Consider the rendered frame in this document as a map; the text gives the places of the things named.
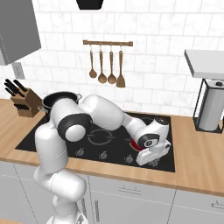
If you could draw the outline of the wooden knife block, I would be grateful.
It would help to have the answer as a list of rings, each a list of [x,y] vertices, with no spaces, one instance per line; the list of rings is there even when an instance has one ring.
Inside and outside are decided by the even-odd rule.
[[[26,92],[22,92],[22,94],[24,97],[20,94],[14,94],[10,99],[20,116],[34,117],[39,112],[38,106],[42,105],[42,99],[30,88]]]

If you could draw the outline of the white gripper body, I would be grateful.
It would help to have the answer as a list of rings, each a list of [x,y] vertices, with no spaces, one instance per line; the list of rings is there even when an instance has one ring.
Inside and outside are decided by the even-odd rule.
[[[161,158],[169,152],[171,146],[172,144],[166,140],[164,143],[159,143],[153,147],[141,150],[137,154],[136,162],[139,165],[145,165],[157,158]]]

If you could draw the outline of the black glass hob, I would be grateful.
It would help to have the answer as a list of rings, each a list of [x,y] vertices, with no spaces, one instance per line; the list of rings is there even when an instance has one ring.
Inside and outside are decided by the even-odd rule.
[[[130,146],[131,137],[123,126],[121,126],[117,130],[108,131],[93,124],[88,134],[79,142],[70,143],[66,141],[68,156],[70,158],[80,158],[117,165],[128,165],[133,167],[135,166],[164,172],[175,172],[175,163],[173,155],[174,153],[172,146],[171,117],[166,115],[150,115],[140,113],[128,113],[128,115],[140,118],[145,122],[146,125],[149,125],[151,122],[153,122],[156,117],[158,119],[162,119],[162,121],[166,121],[169,123],[169,132],[166,139],[171,143],[171,148],[166,155],[157,159],[159,160],[157,167],[152,167],[148,164],[140,166],[136,162],[137,154],[139,151],[134,150]],[[22,140],[22,142],[16,147],[16,150],[36,152],[34,141],[35,131],[40,125],[46,122],[47,115],[45,115],[31,130],[31,132]],[[81,157],[75,155],[75,152],[80,148],[84,149],[84,155]],[[107,152],[107,158],[99,159],[99,155],[104,151]],[[125,158],[128,155],[131,155],[133,157],[133,162],[131,164],[127,164],[125,162]]]

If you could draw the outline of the grey cupboard door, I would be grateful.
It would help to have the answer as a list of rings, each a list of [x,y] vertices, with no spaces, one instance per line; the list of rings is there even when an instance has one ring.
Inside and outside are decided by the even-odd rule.
[[[95,224],[168,224],[172,205],[91,192]],[[95,200],[99,200],[100,221],[95,218]]]
[[[15,171],[33,213],[35,224],[53,224],[55,211],[53,194],[39,186],[34,180],[36,166],[14,164]]]

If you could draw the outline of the grey wall cupboard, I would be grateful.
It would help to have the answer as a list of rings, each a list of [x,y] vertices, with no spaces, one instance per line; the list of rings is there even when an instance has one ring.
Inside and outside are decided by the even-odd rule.
[[[40,48],[32,0],[0,0],[0,66]]]

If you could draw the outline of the large wooden spoon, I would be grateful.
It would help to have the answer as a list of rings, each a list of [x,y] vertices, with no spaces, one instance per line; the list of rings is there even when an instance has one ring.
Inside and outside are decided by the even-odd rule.
[[[100,51],[100,67],[102,67],[102,65],[103,65],[103,53],[102,51]],[[98,81],[102,84],[107,82],[107,77],[103,73],[103,69],[101,69],[100,75],[98,76]]]

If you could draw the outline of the wide grey drawer front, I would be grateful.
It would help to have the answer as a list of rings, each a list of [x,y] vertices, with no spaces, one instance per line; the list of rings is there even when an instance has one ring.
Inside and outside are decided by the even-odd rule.
[[[163,188],[154,185],[145,185],[127,181],[121,181],[111,178],[89,177],[90,189],[93,192],[109,193],[123,197],[134,198],[138,200],[148,200],[162,204],[170,205],[173,201],[175,193],[174,189]],[[141,191],[141,195],[136,195],[128,192],[119,192],[118,187],[125,186],[126,188],[134,189],[135,187]]]

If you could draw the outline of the wooden spatula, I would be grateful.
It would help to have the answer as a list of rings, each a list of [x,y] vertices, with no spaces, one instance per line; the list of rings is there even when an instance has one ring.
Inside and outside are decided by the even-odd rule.
[[[125,79],[123,78],[123,51],[119,52],[119,75],[117,77],[116,86],[118,88],[124,88],[125,87]]]

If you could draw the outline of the wooden utensil rail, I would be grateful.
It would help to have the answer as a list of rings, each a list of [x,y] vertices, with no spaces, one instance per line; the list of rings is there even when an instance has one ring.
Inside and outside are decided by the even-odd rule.
[[[133,46],[133,41],[129,42],[115,42],[115,41],[93,41],[83,40],[83,45],[89,46]]]

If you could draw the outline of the black paper towel holder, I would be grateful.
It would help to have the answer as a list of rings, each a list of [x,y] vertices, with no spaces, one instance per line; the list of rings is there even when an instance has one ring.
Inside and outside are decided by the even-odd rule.
[[[198,121],[200,120],[200,108],[201,108],[201,105],[202,105],[204,93],[206,91],[207,83],[208,83],[208,81],[206,79],[203,79],[201,84],[200,84],[199,94],[198,94],[198,98],[197,98],[197,101],[196,101],[196,106],[195,106],[193,116],[192,116],[194,127],[197,131],[221,134],[224,131],[224,115],[221,115],[221,118],[220,118],[219,124],[218,124],[218,128],[214,131],[203,130],[198,125]]]

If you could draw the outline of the small wooden spoon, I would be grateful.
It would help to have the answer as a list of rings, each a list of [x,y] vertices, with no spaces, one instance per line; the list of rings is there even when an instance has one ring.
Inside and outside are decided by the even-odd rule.
[[[93,62],[93,52],[90,52],[90,62]],[[91,66],[91,70],[89,72],[89,76],[91,78],[96,78],[97,77],[97,73],[96,71],[94,70],[94,66]]]

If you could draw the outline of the red kettle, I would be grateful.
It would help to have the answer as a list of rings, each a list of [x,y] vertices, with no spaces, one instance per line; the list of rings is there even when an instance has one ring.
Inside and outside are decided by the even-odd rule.
[[[137,143],[132,138],[130,139],[130,146],[136,151],[141,151],[143,149],[143,148],[139,147],[137,145]]]

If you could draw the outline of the white paper towel roll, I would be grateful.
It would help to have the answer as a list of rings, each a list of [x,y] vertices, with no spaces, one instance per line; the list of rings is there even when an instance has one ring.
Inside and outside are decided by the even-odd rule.
[[[207,83],[199,112],[199,127],[206,131],[216,130],[218,128],[223,110],[224,81],[210,80]]]

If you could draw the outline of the white wall shelf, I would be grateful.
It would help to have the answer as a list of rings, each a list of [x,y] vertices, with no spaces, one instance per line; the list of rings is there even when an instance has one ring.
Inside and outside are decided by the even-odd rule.
[[[186,49],[184,55],[193,78],[224,80],[224,51]]]

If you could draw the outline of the white wall socket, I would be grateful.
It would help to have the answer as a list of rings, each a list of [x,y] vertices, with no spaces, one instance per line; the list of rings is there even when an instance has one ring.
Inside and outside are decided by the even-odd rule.
[[[15,74],[15,77],[20,80],[25,79],[25,74],[22,68],[22,64],[20,62],[13,62],[12,63],[13,72]]]

